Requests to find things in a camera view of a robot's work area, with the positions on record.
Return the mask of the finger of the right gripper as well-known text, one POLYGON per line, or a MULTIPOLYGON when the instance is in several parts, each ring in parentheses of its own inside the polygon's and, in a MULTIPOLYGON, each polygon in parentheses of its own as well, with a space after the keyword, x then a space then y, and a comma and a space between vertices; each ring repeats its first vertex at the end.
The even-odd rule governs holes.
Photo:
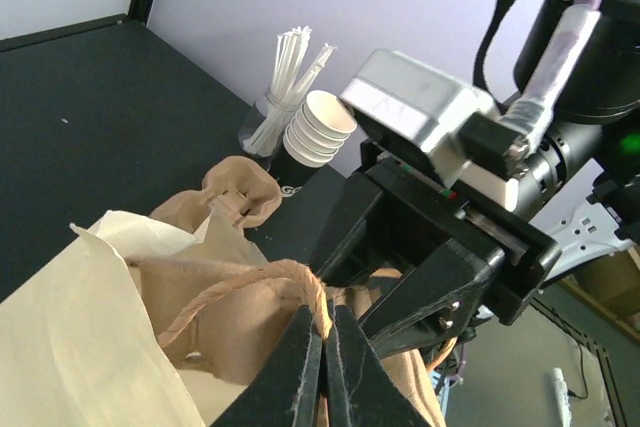
POLYGON ((459 335, 504 261, 491 244, 479 254, 457 241, 437 247, 403 274, 359 320, 379 357, 436 346, 459 335))
POLYGON ((348 181, 311 255, 316 277, 332 287, 348 287, 365 284, 380 269, 398 273, 391 213, 398 198, 393 183, 348 181))

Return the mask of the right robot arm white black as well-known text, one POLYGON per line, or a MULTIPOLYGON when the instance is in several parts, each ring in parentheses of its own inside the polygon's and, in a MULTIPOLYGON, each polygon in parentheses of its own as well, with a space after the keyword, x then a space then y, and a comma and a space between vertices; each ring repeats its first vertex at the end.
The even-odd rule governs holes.
POLYGON ((639 0, 496 0, 471 84, 379 49, 340 98, 367 138, 311 267, 399 271, 359 320, 380 358, 509 325, 639 241, 639 0))

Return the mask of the beige paper bag with handles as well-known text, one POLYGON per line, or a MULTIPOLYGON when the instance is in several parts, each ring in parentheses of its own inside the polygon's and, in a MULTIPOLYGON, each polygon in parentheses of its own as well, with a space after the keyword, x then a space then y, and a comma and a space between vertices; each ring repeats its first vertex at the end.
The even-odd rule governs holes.
MULTIPOLYGON (((190 253, 207 228, 187 233, 123 211, 77 228, 75 239, 1 304, 2 424, 212 426, 253 381, 241 386, 175 368, 153 331, 139 272, 126 263, 130 256, 190 253)), ((329 336, 321 282, 303 264, 267 260, 198 295, 168 338, 224 294, 265 279, 298 283, 306 301, 297 310, 308 306, 322 342, 329 336)))

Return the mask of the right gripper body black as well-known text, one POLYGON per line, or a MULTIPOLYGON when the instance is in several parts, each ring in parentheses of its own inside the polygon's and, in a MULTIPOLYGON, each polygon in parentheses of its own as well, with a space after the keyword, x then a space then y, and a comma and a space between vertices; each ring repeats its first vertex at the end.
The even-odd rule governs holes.
POLYGON ((360 317, 372 342, 444 342, 482 306, 504 325, 525 310, 561 255, 557 242, 464 184, 446 194, 374 142, 344 184, 310 258, 334 287, 401 276, 360 317))

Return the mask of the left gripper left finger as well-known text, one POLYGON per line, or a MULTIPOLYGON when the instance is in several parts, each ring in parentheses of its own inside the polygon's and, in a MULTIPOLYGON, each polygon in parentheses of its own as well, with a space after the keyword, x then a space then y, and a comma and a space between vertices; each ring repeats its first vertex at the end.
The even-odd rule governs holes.
POLYGON ((212 426, 314 426, 322 345, 309 307, 300 307, 253 382, 212 426))

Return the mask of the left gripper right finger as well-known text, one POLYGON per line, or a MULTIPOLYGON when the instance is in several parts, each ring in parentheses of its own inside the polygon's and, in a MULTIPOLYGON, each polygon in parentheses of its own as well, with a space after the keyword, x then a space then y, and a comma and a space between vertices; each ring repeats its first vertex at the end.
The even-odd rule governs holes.
POLYGON ((329 304, 324 343, 328 423, 341 427, 426 426, 395 387, 348 307, 329 304))

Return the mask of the brown cardboard cup carrier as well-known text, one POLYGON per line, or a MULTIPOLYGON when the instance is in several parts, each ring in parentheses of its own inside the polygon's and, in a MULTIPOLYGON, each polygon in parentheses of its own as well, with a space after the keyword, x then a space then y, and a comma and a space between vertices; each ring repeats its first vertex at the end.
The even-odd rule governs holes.
POLYGON ((298 283, 259 280, 204 307, 175 339, 166 334, 181 311, 206 289, 266 265, 244 232, 262 225, 281 202, 273 177, 256 162, 231 156, 207 172, 200 189, 179 192, 152 212, 152 219, 187 233, 208 226, 204 241, 190 253, 126 260, 139 272, 140 294, 153 331, 175 368, 247 386, 305 303, 298 283))

